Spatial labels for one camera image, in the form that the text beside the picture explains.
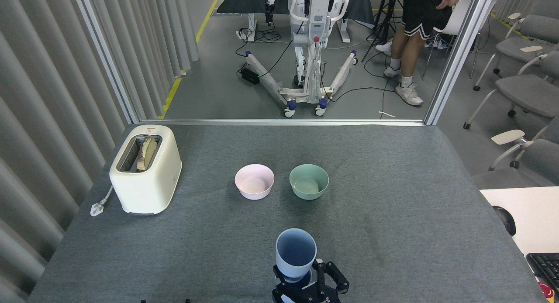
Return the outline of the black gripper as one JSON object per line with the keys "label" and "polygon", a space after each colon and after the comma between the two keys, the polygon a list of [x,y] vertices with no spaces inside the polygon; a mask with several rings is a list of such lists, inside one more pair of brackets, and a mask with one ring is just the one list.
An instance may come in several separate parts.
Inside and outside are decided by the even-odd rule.
{"label": "black gripper", "polygon": [[[306,287],[298,291],[291,291],[292,284],[286,281],[285,275],[277,265],[273,266],[273,272],[278,279],[276,288],[272,290],[274,303],[341,303],[338,293],[347,293],[349,281],[339,271],[336,264],[332,261],[324,263],[316,259],[313,262],[313,269],[316,271],[316,287]],[[335,289],[327,287],[324,275],[329,275],[336,283]]]}

